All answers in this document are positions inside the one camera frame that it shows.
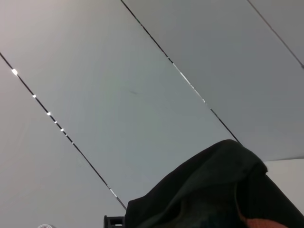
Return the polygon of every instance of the light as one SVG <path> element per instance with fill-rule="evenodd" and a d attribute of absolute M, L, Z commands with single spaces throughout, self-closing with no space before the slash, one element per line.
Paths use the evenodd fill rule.
<path fill-rule="evenodd" d="M 16 69 L 12 69 L 11 71 L 13 72 L 13 74 L 14 74 L 14 75 L 16 75 L 16 76 L 17 76 L 18 71 L 17 71 Z"/>

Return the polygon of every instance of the black plastic object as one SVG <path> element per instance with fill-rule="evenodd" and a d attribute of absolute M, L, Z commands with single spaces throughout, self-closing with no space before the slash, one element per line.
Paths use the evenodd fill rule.
<path fill-rule="evenodd" d="M 104 228 L 125 228 L 124 217 L 104 216 Z"/>

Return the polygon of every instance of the white wall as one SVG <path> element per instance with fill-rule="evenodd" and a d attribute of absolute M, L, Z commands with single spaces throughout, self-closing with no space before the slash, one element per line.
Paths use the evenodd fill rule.
<path fill-rule="evenodd" d="M 304 159 L 267 161 L 268 176 L 304 214 Z"/>
<path fill-rule="evenodd" d="M 102 227 L 125 210 L 0 59 L 0 227 Z"/>
<path fill-rule="evenodd" d="M 4 0 L 0 51 L 127 204 L 232 138 L 119 0 Z"/>
<path fill-rule="evenodd" d="M 253 2 L 300 53 L 303 4 Z M 264 161 L 304 157 L 304 71 L 246 0 L 127 3 L 242 144 Z"/>

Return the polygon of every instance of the orange fabric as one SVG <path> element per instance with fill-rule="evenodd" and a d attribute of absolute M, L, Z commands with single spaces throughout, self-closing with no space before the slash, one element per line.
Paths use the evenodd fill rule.
<path fill-rule="evenodd" d="M 287 228 L 280 223 L 261 218 L 246 218 L 245 223 L 249 228 Z"/>

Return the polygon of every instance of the dark cloth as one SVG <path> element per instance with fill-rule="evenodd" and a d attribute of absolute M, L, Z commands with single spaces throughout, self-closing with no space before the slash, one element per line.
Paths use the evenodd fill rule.
<path fill-rule="evenodd" d="M 304 228 L 304 217 L 266 176 L 264 163 L 233 140 L 221 141 L 180 165 L 147 195 L 131 200 L 126 228 L 153 228 L 177 218 L 192 194 L 209 195 L 235 186 L 229 202 L 234 215 L 269 219 L 289 228 Z"/>

